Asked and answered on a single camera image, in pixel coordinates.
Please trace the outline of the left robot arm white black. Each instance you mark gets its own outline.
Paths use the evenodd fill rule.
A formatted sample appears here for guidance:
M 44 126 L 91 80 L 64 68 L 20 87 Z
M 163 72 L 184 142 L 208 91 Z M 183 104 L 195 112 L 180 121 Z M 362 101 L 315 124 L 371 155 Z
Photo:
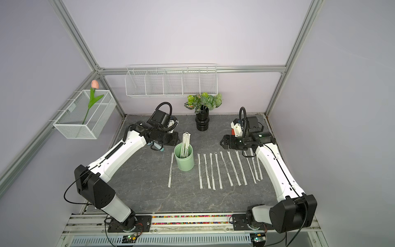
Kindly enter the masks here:
M 123 231 L 134 230 L 135 212 L 118 198 L 108 182 L 132 155 L 146 145 L 160 151 L 164 146 L 176 146 L 179 142 L 179 133 L 174 130 L 154 128 L 141 121 L 129 125 L 123 138 L 106 154 L 88 166 L 79 165 L 75 169 L 78 194 L 116 220 Z

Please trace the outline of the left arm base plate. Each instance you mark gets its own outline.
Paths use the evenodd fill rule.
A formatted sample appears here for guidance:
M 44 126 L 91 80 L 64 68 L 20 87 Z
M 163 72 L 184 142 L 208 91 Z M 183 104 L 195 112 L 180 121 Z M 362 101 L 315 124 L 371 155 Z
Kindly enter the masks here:
M 137 215 L 134 218 L 128 218 L 122 223 L 111 219 L 110 223 L 108 223 L 107 230 L 109 233 L 149 232 L 151 223 L 152 216 L 150 215 Z

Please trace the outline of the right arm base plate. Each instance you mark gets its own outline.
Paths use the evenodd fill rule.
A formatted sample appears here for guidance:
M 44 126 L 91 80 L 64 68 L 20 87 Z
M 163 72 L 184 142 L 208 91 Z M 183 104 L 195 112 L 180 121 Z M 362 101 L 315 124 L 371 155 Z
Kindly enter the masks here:
M 233 214 L 229 217 L 235 231 L 267 231 L 274 230 L 273 226 L 268 223 L 249 222 L 246 214 Z

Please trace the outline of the green cylindrical storage cup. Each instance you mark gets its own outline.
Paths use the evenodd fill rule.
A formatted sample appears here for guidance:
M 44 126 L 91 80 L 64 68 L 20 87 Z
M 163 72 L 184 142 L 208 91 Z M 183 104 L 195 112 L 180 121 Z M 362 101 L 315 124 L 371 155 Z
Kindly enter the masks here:
M 194 167 L 193 148 L 191 145 L 189 145 L 189 154 L 186 158 L 181 158 L 181 149 L 181 143 L 176 145 L 176 147 L 174 148 L 174 156 L 177 162 L 177 166 L 181 171 L 190 171 Z

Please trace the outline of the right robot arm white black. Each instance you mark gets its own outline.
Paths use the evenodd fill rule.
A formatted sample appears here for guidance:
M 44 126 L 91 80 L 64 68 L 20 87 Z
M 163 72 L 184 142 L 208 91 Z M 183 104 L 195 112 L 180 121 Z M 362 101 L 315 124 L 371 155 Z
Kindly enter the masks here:
M 253 157 L 263 164 L 273 184 L 278 203 L 248 207 L 246 217 L 251 228 L 270 224 L 278 233 L 284 233 L 311 226 L 317 200 L 313 195 L 307 195 L 295 181 L 270 134 L 253 134 L 246 138 L 225 135 L 220 145 L 224 149 L 252 149 Z

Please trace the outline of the eleventh white straw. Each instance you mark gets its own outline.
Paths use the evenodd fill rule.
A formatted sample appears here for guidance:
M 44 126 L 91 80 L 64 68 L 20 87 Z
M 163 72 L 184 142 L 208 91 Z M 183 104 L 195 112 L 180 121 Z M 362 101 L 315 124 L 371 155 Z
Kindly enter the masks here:
M 171 163 L 170 163 L 170 168 L 169 168 L 168 188 L 171 188 L 173 163 L 174 163 L 174 152 L 171 153 Z

